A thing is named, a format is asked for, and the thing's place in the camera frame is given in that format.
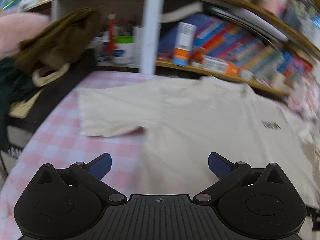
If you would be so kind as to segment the cream t-shirt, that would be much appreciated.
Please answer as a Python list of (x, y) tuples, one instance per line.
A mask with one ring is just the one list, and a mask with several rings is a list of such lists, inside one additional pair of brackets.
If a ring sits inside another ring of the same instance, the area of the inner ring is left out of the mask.
[(319, 133), (246, 84), (214, 77), (167, 78), (79, 91), (82, 133), (115, 137), (146, 130), (135, 192), (191, 196), (217, 177), (208, 157), (252, 167), (278, 163), (304, 203), (319, 206)]

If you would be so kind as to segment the pink checkered tablecloth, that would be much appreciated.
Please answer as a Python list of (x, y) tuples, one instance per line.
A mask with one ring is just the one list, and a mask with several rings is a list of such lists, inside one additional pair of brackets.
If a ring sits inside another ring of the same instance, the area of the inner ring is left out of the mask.
[(97, 71), (77, 85), (50, 113), (31, 137), (1, 189), (1, 239), (19, 239), (13, 217), (14, 206), (42, 164), (68, 168), (85, 163), (104, 152), (112, 156), (112, 169), (103, 182), (129, 196), (136, 190), (136, 169), (144, 147), (141, 129), (113, 138), (81, 135), (78, 91), (80, 88), (112, 88), (154, 80), (156, 76), (138, 73)]

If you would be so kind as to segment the pink plush toy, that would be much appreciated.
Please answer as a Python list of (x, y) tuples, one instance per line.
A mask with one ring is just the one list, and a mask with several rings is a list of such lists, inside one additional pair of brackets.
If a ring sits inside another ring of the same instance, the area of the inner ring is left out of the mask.
[(313, 76), (301, 76), (293, 83), (287, 106), (305, 120), (319, 119), (319, 84)]

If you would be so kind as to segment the white orange box lying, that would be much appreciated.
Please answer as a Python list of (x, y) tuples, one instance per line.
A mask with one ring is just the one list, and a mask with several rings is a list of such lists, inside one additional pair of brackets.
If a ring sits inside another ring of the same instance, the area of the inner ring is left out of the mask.
[(240, 68), (232, 62), (219, 59), (217, 57), (206, 55), (203, 57), (201, 63), (203, 68), (206, 70), (211, 70), (229, 76), (238, 76), (240, 72)]

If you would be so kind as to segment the white wipes canister green lid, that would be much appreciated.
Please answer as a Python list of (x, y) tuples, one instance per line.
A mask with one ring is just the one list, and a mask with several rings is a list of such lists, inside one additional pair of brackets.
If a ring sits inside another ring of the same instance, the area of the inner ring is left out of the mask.
[(116, 36), (114, 38), (113, 62), (115, 64), (130, 64), (133, 62), (133, 36)]

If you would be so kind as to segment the olive green garment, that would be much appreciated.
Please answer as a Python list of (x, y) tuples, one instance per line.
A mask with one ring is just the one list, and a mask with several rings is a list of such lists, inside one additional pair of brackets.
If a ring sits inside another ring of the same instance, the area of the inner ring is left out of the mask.
[(38, 63), (52, 70), (79, 58), (101, 29), (99, 9), (82, 8), (43, 29), (35, 37), (20, 43), (15, 66), (28, 73)]

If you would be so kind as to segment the row of colourful books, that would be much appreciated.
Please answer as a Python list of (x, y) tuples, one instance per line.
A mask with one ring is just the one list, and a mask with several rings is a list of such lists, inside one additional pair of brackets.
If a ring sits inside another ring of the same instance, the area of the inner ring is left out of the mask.
[[(312, 64), (297, 52), (277, 48), (249, 29), (234, 22), (203, 13), (195, 13), (180, 22), (196, 26), (189, 62), (185, 67), (203, 68), (204, 56), (232, 62), (240, 68), (238, 76), (246, 80), (270, 80), (280, 73), (285, 79), (296, 80), (312, 70)], [(158, 61), (172, 61), (178, 24), (160, 39)]]

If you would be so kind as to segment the wooden bookshelf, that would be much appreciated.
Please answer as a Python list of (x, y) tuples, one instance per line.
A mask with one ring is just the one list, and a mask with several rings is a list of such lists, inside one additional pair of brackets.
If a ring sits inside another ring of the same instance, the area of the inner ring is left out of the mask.
[(245, 82), (287, 96), (313, 68), (319, 46), (297, 31), (295, 7), (283, 0), (36, 0), (1, 9), (1, 71), (25, 79), (37, 97), (62, 76), (88, 73), (85, 51), (101, 69), (157, 67)]

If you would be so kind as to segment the white orange toothpaste box upright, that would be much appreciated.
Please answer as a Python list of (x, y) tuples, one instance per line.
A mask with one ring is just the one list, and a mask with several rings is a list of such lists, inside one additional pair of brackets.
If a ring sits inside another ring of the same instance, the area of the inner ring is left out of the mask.
[(178, 24), (175, 48), (173, 52), (173, 64), (185, 67), (190, 58), (193, 42), (196, 33), (196, 26), (180, 22)]

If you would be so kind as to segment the red tassel ornament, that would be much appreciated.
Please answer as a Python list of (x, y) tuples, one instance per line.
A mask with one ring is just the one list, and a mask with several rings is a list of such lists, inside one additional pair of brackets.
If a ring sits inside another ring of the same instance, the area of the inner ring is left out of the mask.
[(108, 55), (112, 55), (114, 51), (114, 37), (116, 35), (116, 15), (109, 14), (107, 22), (108, 42), (106, 46), (106, 52)]

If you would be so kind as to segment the white shelf post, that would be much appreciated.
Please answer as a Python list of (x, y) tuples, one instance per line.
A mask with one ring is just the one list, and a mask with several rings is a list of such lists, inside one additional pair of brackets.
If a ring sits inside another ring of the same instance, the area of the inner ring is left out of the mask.
[(144, 0), (142, 20), (142, 43), (140, 50), (140, 72), (155, 74), (156, 53), (161, 29), (164, 0)]

